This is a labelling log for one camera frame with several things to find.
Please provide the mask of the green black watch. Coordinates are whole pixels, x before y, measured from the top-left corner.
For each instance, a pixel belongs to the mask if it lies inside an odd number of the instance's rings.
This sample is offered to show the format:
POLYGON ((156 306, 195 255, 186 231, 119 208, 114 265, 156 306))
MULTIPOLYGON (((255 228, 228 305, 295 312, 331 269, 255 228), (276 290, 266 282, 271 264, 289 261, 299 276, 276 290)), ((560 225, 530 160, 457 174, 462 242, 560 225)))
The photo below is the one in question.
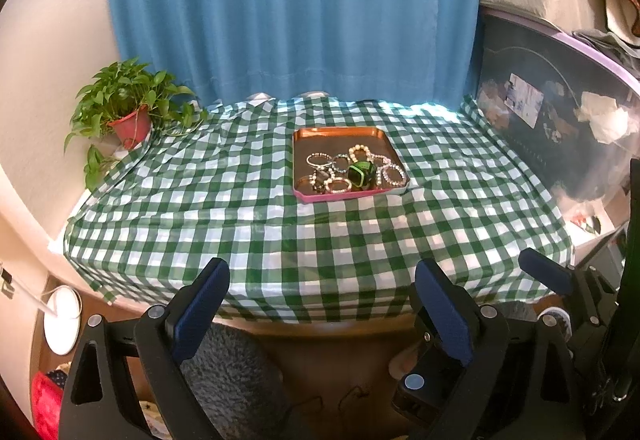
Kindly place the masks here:
POLYGON ((347 169, 347 178, 352 183, 352 189, 367 191, 376 184, 378 166, 369 160, 360 160, 351 163, 347 169))

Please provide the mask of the white round floor lamp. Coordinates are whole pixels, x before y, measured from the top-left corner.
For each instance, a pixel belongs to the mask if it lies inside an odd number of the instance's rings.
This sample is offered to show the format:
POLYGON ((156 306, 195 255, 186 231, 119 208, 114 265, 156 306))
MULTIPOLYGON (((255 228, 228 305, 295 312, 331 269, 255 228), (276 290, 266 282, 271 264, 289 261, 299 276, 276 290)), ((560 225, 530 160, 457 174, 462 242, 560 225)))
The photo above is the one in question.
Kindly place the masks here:
POLYGON ((54 354, 66 356, 79 337, 81 298, 75 288, 61 285, 52 290, 47 307, 49 312, 43 316, 44 338, 54 354))

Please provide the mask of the grey fuzzy left leg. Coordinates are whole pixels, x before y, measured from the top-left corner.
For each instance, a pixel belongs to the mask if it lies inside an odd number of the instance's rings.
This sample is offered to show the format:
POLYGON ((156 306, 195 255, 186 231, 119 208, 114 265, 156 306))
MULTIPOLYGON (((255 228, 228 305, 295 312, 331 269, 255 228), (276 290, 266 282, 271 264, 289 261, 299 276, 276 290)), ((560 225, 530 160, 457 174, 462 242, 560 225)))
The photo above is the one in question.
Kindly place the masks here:
POLYGON ((290 405, 280 370, 239 328, 210 325, 180 370, 198 404, 225 439, 288 439, 290 405))

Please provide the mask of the clear storage bin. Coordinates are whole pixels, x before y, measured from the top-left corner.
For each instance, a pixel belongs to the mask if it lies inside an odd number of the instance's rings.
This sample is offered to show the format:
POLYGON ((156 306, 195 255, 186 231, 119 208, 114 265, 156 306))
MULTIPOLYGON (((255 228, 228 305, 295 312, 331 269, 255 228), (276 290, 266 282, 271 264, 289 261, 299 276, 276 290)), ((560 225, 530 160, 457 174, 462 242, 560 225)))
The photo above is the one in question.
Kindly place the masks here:
POLYGON ((585 42, 485 7, 476 103, 563 218, 597 233, 623 223, 639 155, 639 81, 585 42))

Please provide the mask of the green checkered tablecloth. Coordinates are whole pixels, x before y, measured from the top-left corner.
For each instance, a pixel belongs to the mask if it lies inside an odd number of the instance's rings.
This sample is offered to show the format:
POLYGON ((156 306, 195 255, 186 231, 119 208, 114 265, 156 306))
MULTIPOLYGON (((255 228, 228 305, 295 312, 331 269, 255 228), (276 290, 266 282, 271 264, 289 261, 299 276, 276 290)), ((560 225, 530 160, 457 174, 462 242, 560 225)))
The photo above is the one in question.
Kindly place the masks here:
POLYGON ((563 264, 572 243, 551 194, 472 100, 453 112, 326 97, 227 106, 190 133, 146 140, 62 239, 64 257, 107 300, 165 302, 219 258, 231 278, 223 316, 288 323, 407 313, 428 257, 478 301, 534 301, 546 290, 518 266, 525 248, 563 264), (294 132, 328 126, 382 130, 407 187, 300 201, 294 132))

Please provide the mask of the pink copper tray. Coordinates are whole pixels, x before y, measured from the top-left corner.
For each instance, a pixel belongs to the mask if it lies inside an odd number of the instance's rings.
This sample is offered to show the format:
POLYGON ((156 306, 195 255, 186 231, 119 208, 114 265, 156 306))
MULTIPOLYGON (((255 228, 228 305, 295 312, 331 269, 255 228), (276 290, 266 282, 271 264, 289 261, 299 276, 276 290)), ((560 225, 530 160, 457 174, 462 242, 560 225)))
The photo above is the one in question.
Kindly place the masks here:
POLYGON ((293 192, 304 203, 339 201, 399 192, 409 173, 386 133, 375 127, 317 127, 293 134, 293 192), (351 163, 369 160, 378 166, 376 184, 352 189, 351 163))

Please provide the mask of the potted green plant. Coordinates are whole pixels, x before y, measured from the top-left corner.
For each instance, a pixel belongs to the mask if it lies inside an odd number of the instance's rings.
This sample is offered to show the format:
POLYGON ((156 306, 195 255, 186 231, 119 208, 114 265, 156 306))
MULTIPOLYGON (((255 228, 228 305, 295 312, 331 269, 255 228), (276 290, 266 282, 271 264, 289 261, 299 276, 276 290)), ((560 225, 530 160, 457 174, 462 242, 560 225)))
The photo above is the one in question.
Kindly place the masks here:
POLYGON ((178 135, 207 119, 195 93, 169 71, 153 72, 136 58, 121 60, 101 68, 78 91, 63 146, 76 137, 94 141, 115 135, 131 151, 154 131, 178 135))

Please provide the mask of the blue curtain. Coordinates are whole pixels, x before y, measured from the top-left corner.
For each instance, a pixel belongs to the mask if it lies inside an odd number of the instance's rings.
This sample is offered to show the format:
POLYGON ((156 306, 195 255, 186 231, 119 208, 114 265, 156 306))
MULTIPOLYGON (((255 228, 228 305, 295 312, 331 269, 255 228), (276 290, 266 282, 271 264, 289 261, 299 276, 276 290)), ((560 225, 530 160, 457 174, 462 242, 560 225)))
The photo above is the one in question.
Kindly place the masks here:
POLYGON ((119 54, 166 70, 202 102, 459 106, 480 0, 108 0, 119 54))

